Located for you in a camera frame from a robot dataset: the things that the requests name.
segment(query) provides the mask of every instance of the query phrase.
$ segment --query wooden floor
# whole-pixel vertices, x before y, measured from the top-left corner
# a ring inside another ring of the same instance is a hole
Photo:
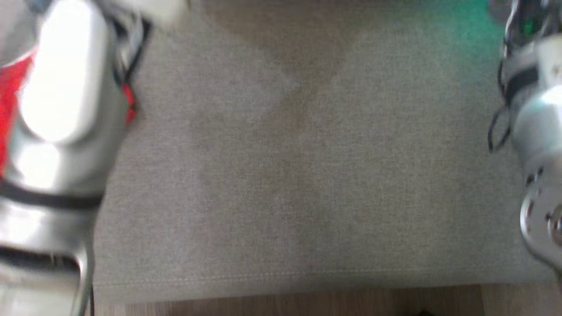
[[[556,284],[459,286],[96,305],[96,316],[560,316]]]

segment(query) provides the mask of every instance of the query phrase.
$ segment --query metallic robot arm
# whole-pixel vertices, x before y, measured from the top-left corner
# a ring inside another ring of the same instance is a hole
[[[526,178],[525,242],[562,272],[562,11],[555,1],[513,1],[500,86]]]
[[[59,0],[44,18],[0,184],[2,315],[84,313],[94,225],[125,132],[121,84],[140,45],[131,34],[142,31],[121,24],[120,40],[116,19],[135,17],[118,11]]]

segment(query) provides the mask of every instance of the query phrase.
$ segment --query gray fabric surface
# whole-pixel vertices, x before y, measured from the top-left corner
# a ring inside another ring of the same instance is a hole
[[[501,33],[480,0],[195,5],[137,74],[97,297],[550,278],[487,153]]]

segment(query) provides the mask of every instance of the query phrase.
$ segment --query stitching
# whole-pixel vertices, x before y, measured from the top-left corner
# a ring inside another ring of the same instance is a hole
[[[503,267],[515,267],[513,264],[503,265]],[[455,271],[455,270],[473,270],[497,268],[496,265],[475,265],[471,267],[461,268],[403,268],[403,269],[340,269],[340,270],[317,270],[317,271],[300,271],[300,272],[262,272],[262,273],[246,273],[223,276],[205,276],[205,277],[188,277],[177,279],[136,279],[132,281],[120,282],[95,282],[95,287],[133,287],[156,285],[157,283],[167,284],[190,284],[190,283],[213,283],[225,281],[251,281],[262,279],[277,278],[298,278],[300,276],[313,276],[314,274],[361,274],[370,272],[389,272],[389,271]]]

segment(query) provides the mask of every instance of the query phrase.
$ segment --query green light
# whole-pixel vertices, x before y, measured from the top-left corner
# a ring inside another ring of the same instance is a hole
[[[523,34],[531,35],[537,31],[537,23],[534,20],[527,20],[523,23]]]

